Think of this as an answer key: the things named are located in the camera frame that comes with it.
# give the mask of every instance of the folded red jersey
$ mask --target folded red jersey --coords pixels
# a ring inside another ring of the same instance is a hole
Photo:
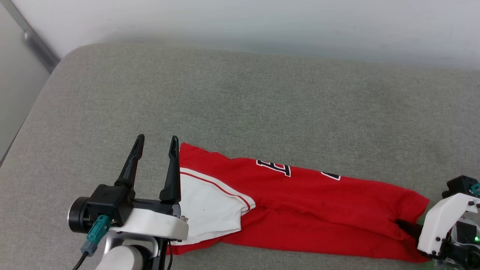
[[[173,253],[217,242],[425,262],[395,223],[416,223],[429,200],[378,181],[180,148],[188,239]]]

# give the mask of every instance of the red fabric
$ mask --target red fabric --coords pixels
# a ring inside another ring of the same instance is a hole
[[[255,208],[241,218],[242,230],[193,245],[174,254],[219,241],[270,249],[390,258],[425,262],[415,240],[397,219],[416,223],[429,200],[387,183],[289,167],[286,173],[252,159],[229,159],[183,143],[180,166],[215,177],[250,196]]]

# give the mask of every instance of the red stripe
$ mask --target red stripe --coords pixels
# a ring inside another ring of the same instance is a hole
[[[242,199],[242,201],[244,201],[245,204],[248,206],[248,210],[250,210],[250,205],[248,204],[247,200],[245,200],[242,196],[228,193],[227,191],[225,191],[223,188],[221,188],[221,187],[220,187],[219,185],[217,185],[216,183],[214,183],[214,182],[212,182],[212,181],[208,181],[207,179],[200,178],[200,177],[195,176],[195,175],[193,175],[193,174],[189,174],[189,173],[186,173],[186,172],[180,172],[180,174],[185,174],[185,175],[194,177],[194,178],[196,178],[196,179],[198,179],[198,180],[202,180],[202,181],[205,181],[205,182],[207,182],[207,183],[214,184],[216,187],[218,187],[218,189],[220,189],[220,190],[223,191],[224,193],[226,193],[226,194],[228,194],[228,195],[230,195],[230,196],[239,197],[240,199]]]

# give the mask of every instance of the white sleeve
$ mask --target white sleeve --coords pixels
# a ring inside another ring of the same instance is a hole
[[[201,178],[180,175],[181,214],[188,218],[188,238],[172,245],[190,245],[241,230],[244,204]]]

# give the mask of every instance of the white wall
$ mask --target white wall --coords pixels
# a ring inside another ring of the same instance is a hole
[[[478,0],[13,0],[59,56],[163,42],[480,70]]]
[[[0,4],[0,160],[49,77]]]

